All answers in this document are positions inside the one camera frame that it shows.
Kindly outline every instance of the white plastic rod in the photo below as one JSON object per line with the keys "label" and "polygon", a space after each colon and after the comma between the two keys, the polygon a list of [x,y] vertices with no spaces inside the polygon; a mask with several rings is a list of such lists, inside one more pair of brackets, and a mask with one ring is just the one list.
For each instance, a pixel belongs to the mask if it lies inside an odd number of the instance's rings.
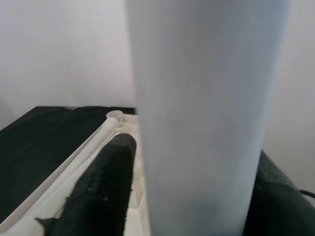
{"label": "white plastic rod", "polygon": [[288,0],[127,0],[153,236],[240,236]]}

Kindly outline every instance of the white cylinder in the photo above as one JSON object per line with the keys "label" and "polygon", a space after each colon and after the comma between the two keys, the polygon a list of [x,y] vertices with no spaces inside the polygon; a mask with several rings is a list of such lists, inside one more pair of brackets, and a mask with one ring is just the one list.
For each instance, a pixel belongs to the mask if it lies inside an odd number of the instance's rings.
{"label": "white cylinder", "polygon": [[127,0],[153,236],[240,236],[288,0]]}

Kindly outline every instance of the black cable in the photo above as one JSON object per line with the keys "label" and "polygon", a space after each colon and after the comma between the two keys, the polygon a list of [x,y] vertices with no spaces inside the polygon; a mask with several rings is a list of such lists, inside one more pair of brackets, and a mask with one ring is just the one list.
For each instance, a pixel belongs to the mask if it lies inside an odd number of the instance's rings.
{"label": "black cable", "polygon": [[309,197],[312,197],[315,199],[315,194],[314,193],[311,193],[309,191],[306,191],[306,190],[300,190],[300,192],[303,194],[303,195],[307,195]]}

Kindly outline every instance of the black fabric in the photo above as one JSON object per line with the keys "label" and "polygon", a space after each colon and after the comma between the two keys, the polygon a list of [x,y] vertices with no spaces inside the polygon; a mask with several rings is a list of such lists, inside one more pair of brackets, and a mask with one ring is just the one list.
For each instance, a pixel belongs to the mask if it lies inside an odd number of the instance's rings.
{"label": "black fabric", "polygon": [[244,236],[315,236],[315,208],[264,152]]}
{"label": "black fabric", "polygon": [[123,236],[136,142],[115,136],[79,178],[58,220],[39,220],[45,236]]}
{"label": "black fabric", "polygon": [[36,107],[0,132],[0,222],[105,120],[132,108]]}

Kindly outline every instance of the white wall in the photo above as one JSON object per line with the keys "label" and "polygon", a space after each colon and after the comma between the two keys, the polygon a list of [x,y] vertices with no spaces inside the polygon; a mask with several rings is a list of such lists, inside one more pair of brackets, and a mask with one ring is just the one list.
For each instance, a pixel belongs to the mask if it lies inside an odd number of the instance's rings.
{"label": "white wall", "polygon": [[293,0],[264,148],[315,192],[315,1]]}
{"label": "white wall", "polygon": [[123,3],[0,1],[0,129],[36,105],[134,106]]}

